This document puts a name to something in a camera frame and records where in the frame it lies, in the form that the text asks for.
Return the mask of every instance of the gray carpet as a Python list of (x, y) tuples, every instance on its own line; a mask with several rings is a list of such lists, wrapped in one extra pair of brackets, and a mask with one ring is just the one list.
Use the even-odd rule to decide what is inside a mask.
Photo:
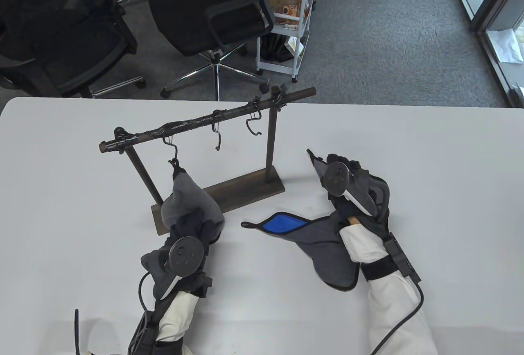
[[(107, 98), (160, 99), (161, 87), (204, 65), (185, 58), (156, 29), (147, 0), (125, 5), (125, 20), (138, 41), (94, 88), (143, 75), (147, 88), (124, 88)], [(255, 70), (255, 43), (247, 58), (230, 65)], [(298, 76), (266, 72), (274, 85), (298, 90), (315, 86), (311, 102), (427, 106), (505, 106), (501, 91), (474, 36), (460, 0), (318, 0), (311, 37)], [(258, 85), (227, 70), (221, 97), (247, 101)], [(0, 91), (0, 110), (22, 92)], [(172, 100), (214, 100), (211, 71), (181, 84)]]

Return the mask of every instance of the white arm cover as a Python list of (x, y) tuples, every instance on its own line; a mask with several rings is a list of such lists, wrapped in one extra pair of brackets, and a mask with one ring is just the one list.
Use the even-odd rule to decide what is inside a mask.
[[(178, 292), (160, 320), (157, 341), (180, 340), (193, 319), (198, 297), (188, 292)], [(187, 346), (182, 346), (181, 355), (193, 355)]]
[[(360, 224), (346, 226), (340, 235), (354, 262), (371, 263), (388, 255), (382, 240)], [(373, 350), (397, 323), (417, 307), (419, 294), (411, 279), (404, 278), (399, 271), (371, 280), (369, 284), (369, 340)], [(423, 311), (419, 310), (404, 323), (378, 354), (436, 355), (435, 343)]]

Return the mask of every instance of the metal hook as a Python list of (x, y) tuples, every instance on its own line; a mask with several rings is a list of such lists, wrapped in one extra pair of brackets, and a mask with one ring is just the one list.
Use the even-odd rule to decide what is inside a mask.
[[(221, 112), (219, 110), (215, 110), (213, 111), (213, 116), (216, 117), (217, 115), (220, 115)], [(211, 129), (213, 130), (214, 133), (217, 133), (219, 135), (219, 145), (217, 147), (215, 147), (215, 149), (217, 149), (217, 151), (220, 150), (220, 145), (221, 145), (221, 136), (220, 136), (220, 131), (219, 131), (219, 122), (213, 122), (211, 123)]]
[(249, 114), (249, 119), (246, 120), (247, 129), (254, 136), (261, 136), (262, 135), (262, 133), (260, 131), (255, 133), (253, 130), (251, 130), (251, 127), (249, 127), (249, 122), (262, 119), (262, 113), (260, 113), (260, 110), (259, 110), (259, 108), (257, 106), (257, 102), (258, 101), (260, 101), (260, 97), (256, 97), (253, 101), (251, 101), (251, 105), (253, 105), (253, 107), (258, 111), (258, 117), (256, 116), (256, 114), (250, 113)]
[(169, 164), (175, 165), (178, 164), (178, 147), (173, 143), (173, 136), (169, 136), (169, 140), (165, 139), (165, 136), (162, 136), (162, 141), (166, 145), (169, 145), (171, 147), (174, 147), (174, 158), (172, 160), (168, 160)]

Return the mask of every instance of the black cable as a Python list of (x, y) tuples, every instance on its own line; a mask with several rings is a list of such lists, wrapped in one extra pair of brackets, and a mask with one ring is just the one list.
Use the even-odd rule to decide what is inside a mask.
[(75, 309), (75, 354), (80, 355), (80, 344), (78, 334), (78, 309)]
[(144, 309), (144, 321), (142, 322), (142, 325), (139, 325), (137, 327), (135, 335), (133, 336), (131, 342), (129, 343), (129, 346), (127, 347), (128, 355), (133, 354), (135, 344), (137, 344), (137, 342), (142, 338), (142, 334), (146, 331), (147, 328), (147, 312), (149, 310), (146, 308), (144, 300), (142, 299), (142, 284), (144, 283), (144, 280), (146, 280), (146, 277), (149, 275), (150, 273), (148, 271), (144, 276), (142, 276), (142, 278), (140, 279), (140, 283), (138, 284), (138, 300), (140, 301), (140, 305)]
[(148, 271), (144, 276), (142, 276), (142, 278), (140, 279), (140, 283), (138, 284), (138, 300), (140, 301), (140, 305), (142, 305), (144, 312), (147, 312), (148, 309), (146, 308), (146, 305), (144, 304), (144, 300), (142, 299), (142, 284), (144, 280), (146, 280), (146, 277), (149, 275), (150, 273)]
[(420, 289), (420, 286), (417, 284), (417, 283), (414, 283), (415, 284), (415, 287), (417, 287), (418, 291), (419, 291), (419, 294), (420, 294), (420, 302), (419, 304), (417, 305), (417, 307), (411, 312), (409, 313), (406, 318), (404, 318), (402, 321), (400, 321), (397, 325), (395, 325), (395, 327), (393, 329), (391, 329), (388, 334), (382, 339), (382, 341), (378, 344), (377, 347), (375, 347), (375, 349), (373, 350), (373, 352), (371, 353), (371, 355), (376, 355), (376, 353), (378, 351), (380, 351), (380, 348), (382, 348), (382, 346), (391, 338), (391, 336), (402, 326), (404, 325), (406, 322), (408, 322), (419, 310), (420, 308), (422, 307), (422, 304), (424, 303), (424, 293), (422, 292), (422, 290)]

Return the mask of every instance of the mesh chair back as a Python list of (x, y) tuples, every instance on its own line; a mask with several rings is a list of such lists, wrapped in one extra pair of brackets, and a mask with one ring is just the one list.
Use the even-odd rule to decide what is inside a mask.
[(38, 59), (60, 44), (68, 32), (93, 16), (111, 12), (113, 0), (0, 0), (0, 19), (11, 45)]

